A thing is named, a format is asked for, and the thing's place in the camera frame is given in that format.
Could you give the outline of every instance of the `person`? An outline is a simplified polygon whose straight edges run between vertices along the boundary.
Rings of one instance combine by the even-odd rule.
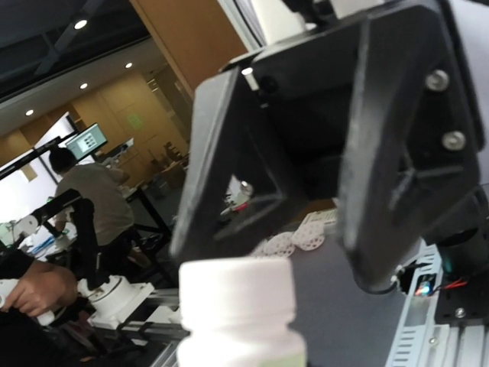
[[[129,175],[98,163],[78,165],[75,155],[66,148],[52,150],[49,160],[53,171],[63,178],[56,196],[74,189],[93,202],[93,224],[98,245],[102,247],[102,267],[112,274],[124,274],[132,248],[128,235],[134,231],[134,215],[120,185]],[[67,220],[66,213],[57,215],[56,229],[63,231]]]
[[[7,251],[0,258],[0,280],[18,279],[0,312],[0,365],[31,367],[120,366],[113,359],[82,362],[58,348],[31,319],[54,307],[75,302],[78,290],[71,271],[36,261],[22,251]]]

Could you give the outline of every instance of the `ceiling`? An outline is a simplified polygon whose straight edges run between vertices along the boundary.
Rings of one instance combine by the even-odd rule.
[[[125,68],[127,63],[133,63],[133,67],[129,70]],[[29,121],[38,119],[44,113],[123,73],[140,70],[145,76],[150,76],[161,70],[166,64],[167,62],[152,40],[143,41],[87,63],[0,103],[0,136]],[[81,90],[79,86],[83,83],[87,83],[88,87]],[[29,109],[33,109],[34,113],[26,116],[25,113]]]
[[[0,102],[147,38],[129,0],[1,0]]]

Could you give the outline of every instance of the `white bottle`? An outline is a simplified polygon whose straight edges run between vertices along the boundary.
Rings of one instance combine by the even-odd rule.
[[[305,367],[285,258],[191,261],[180,268],[179,367]]]

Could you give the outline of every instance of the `recessed light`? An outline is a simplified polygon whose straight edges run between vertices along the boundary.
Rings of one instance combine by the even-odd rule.
[[[80,19],[79,21],[77,21],[74,25],[74,28],[76,30],[79,30],[79,29],[82,29],[83,27],[86,26],[86,24],[88,23],[89,21],[87,21],[86,19]]]
[[[243,75],[250,75],[251,73],[253,73],[253,69],[251,67],[247,67],[246,69],[243,69],[241,74]]]

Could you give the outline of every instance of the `dark ceiling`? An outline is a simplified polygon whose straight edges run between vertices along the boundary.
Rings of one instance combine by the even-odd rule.
[[[0,102],[148,37],[129,0],[0,0]]]

